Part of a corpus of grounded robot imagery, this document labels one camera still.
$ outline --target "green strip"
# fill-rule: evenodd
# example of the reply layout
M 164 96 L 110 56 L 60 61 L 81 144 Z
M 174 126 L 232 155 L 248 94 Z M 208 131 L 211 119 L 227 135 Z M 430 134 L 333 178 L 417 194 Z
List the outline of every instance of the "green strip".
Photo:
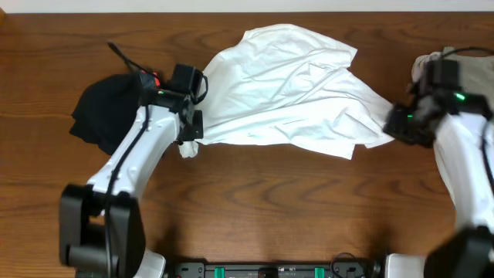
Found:
M 215 278 L 225 278 L 225 268 L 216 267 L 215 268 Z
M 316 273 L 314 278 L 324 278 L 324 268 L 323 267 L 316 267 L 314 272 Z

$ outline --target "white towel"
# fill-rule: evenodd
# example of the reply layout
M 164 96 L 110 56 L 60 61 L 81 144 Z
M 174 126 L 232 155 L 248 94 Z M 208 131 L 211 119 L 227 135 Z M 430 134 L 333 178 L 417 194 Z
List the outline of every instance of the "white towel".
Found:
M 391 104 L 347 70 L 357 50 L 295 25 L 247 31 L 204 70 L 209 80 L 202 144 L 294 144 L 351 159 L 382 132 Z M 196 142 L 180 146 L 183 157 Z

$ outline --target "black cloth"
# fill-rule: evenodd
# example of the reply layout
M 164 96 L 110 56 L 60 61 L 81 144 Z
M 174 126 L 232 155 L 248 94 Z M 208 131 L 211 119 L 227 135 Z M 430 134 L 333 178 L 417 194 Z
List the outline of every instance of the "black cloth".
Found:
M 76 123 L 70 133 L 112 155 L 135 120 L 140 86 L 134 75 L 117 74 L 87 87 L 72 113 Z

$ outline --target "green light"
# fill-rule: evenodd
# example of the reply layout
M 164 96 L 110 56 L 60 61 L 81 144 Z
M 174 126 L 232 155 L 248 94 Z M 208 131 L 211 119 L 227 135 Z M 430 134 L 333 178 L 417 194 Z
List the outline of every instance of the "green light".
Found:
M 459 100 L 465 100 L 465 96 L 460 93 L 456 93 L 456 97 L 458 97 Z

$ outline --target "wooden table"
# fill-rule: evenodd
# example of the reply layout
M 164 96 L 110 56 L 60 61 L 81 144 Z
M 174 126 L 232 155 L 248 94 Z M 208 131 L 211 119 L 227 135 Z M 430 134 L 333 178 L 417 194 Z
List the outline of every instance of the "wooden table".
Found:
M 417 56 L 494 45 L 492 13 L 8 15 L 0 27 L 0 276 L 71 277 L 58 260 L 58 201 L 108 157 L 69 135 L 91 83 L 126 69 L 106 46 L 170 73 L 204 69 L 245 30 L 293 23 L 356 47 L 350 70 L 404 99 Z M 167 258 L 324 261 L 339 252 L 426 254 L 455 211 L 432 150 L 392 142 L 347 161 L 289 145 L 171 147 L 141 205 Z

